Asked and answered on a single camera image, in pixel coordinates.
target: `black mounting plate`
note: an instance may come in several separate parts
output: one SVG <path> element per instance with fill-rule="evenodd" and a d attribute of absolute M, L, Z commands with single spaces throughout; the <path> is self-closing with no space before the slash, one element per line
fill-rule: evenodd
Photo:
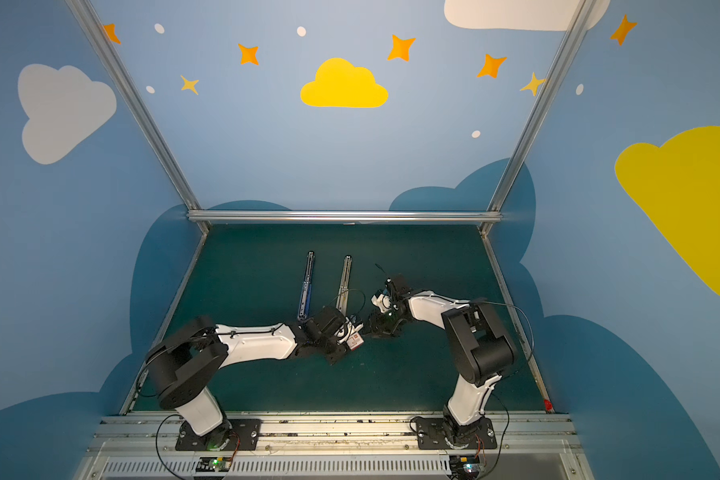
<path fill-rule="evenodd" d="M 424 418 L 414 417 L 411 419 L 411 427 L 416 431 L 416 439 L 418 440 L 419 450 L 451 450 L 453 446 L 449 445 L 445 441 L 445 432 L 443 428 L 443 422 L 445 420 L 440 418 Z M 481 418 L 478 423 L 478 430 L 475 435 L 480 437 L 483 445 L 482 448 L 485 450 L 493 450 L 498 448 L 496 442 L 496 434 L 494 432 L 494 424 L 491 423 L 489 418 Z M 469 444 L 463 447 L 465 450 L 477 450 L 478 439 L 472 435 L 469 440 Z"/>
<path fill-rule="evenodd" d="M 258 418 L 229 418 L 232 430 L 230 432 L 230 440 L 220 450 L 220 452 L 230 452 L 237 447 L 239 451 L 256 450 L 256 444 L 259 442 L 259 428 L 262 421 Z M 234 432 L 240 438 L 240 446 L 237 446 L 237 438 L 232 434 Z M 179 439 L 176 440 L 176 450 L 178 452 L 204 452 L 206 450 L 206 439 L 198 436 L 190 427 L 190 424 L 184 422 L 179 428 Z"/>

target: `metal platform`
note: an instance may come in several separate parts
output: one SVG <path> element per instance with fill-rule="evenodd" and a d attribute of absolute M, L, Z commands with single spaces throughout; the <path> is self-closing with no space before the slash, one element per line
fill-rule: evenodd
<path fill-rule="evenodd" d="M 140 412 L 103 417 L 83 457 L 76 480 L 130 478 L 175 480 L 163 468 L 155 453 L 155 440 L 163 461 L 179 476 L 190 478 L 321 478 L 346 475 L 366 478 L 446 478 L 451 474 L 449 456 L 473 456 L 475 450 L 418 449 L 409 427 L 415 416 L 439 417 L 437 412 L 360 413 L 229 413 L 230 418 L 260 418 L 258 447 L 238 452 L 228 472 L 201 472 L 218 452 L 177 452 L 181 418 L 165 422 L 155 434 L 165 412 Z M 507 416 L 489 413 L 499 434 Z M 570 418 L 542 412 L 510 412 L 502 444 L 500 466 L 504 472 L 518 471 L 513 478 L 563 478 L 592 480 Z M 492 465 L 497 451 L 487 451 Z M 538 477 L 539 472 L 546 476 Z"/>

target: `green mat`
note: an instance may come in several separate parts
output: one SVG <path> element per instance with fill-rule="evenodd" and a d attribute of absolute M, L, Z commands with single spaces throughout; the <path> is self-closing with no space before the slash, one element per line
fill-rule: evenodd
<path fill-rule="evenodd" d="M 231 326 L 295 322 L 306 255 L 315 251 L 310 312 L 333 303 L 344 257 L 352 256 L 350 288 L 367 301 L 385 275 L 405 275 L 412 288 L 457 299 L 501 294 L 474 226 L 400 225 L 216 225 L 208 236 L 167 336 L 198 315 Z M 351 292 L 347 312 L 361 309 Z M 509 315 L 498 307 L 510 332 Z M 220 370 L 209 385 L 229 411 L 410 411 L 441 410 L 458 374 L 442 329 L 426 322 L 404 325 L 399 338 L 371 339 L 334 366 L 322 356 L 256 360 Z M 149 379 L 145 395 L 154 393 Z M 511 410 L 543 410 L 527 367 L 496 389 Z M 501 410 L 495 400 L 488 408 Z M 157 399 L 139 397 L 135 410 L 160 409 Z"/>

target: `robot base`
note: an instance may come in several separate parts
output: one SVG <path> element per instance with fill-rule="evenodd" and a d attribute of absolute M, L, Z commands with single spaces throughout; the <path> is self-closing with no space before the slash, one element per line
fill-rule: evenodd
<path fill-rule="evenodd" d="M 419 450 L 451 450 L 454 447 L 476 450 L 478 449 L 478 438 L 482 441 L 482 448 L 485 450 L 498 448 L 494 425 L 489 418 L 482 417 L 476 421 L 476 429 L 464 439 L 468 442 L 466 445 L 461 442 L 460 445 L 454 445 L 454 441 L 445 435 L 444 423 L 445 418 L 414 417 L 411 420 L 411 426 L 417 433 Z"/>
<path fill-rule="evenodd" d="M 262 421 L 254 418 L 235 419 L 229 418 L 225 423 L 213 429 L 204 436 L 197 435 L 189 423 L 184 422 L 179 428 L 179 439 L 176 441 L 178 452 L 230 452 L 235 448 L 238 450 L 256 450 L 259 443 L 259 428 Z M 223 447 L 215 447 L 214 444 L 224 444 Z"/>

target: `white cloud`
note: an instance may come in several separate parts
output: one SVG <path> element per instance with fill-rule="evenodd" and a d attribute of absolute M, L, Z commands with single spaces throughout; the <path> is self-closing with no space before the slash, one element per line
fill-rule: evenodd
<path fill-rule="evenodd" d="M 61 160 L 115 113 L 109 85 L 92 82 L 79 69 L 27 65 L 19 74 L 19 100 L 29 117 L 24 148 L 39 164 Z"/>
<path fill-rule="evenodd" d="M 587 28 L 603 17 L 610 0 L 595 0 Z M 579 0 L 445 0 L 445 18 L 462 28 L 564 31 Z"/>

